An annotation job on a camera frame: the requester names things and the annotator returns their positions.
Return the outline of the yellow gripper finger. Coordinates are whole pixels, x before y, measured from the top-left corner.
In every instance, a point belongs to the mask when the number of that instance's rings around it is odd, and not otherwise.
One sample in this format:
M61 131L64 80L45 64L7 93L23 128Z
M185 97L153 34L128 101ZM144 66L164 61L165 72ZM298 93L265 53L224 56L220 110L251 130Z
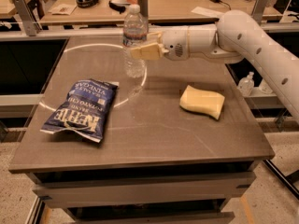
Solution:
M151 32L151 33L148 33L147 34L147 42L149 44L151 44L151 43L162 44L163 43L162 36L163 36L162 32Z
M132 58L145 61L161 59L169 50L163 44L157 42L130 48L129 54Z

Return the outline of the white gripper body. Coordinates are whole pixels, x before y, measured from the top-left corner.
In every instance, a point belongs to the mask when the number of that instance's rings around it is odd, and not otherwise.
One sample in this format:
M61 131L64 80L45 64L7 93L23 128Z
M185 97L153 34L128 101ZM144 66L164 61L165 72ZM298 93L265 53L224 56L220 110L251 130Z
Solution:
M188 27L171 27L163 31L162 41L167 53L164 55L172 61L183 61L189 58L187 41Z

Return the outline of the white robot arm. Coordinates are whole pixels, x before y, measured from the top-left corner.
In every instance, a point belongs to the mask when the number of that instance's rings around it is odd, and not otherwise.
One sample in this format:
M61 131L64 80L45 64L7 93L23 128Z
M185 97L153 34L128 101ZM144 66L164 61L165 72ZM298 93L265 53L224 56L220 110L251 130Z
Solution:
M134 59L172 61L191 56L236 63L247 59L299 121L299 59L273 40L247 13L230 10L215 24L164 27L128 51Z

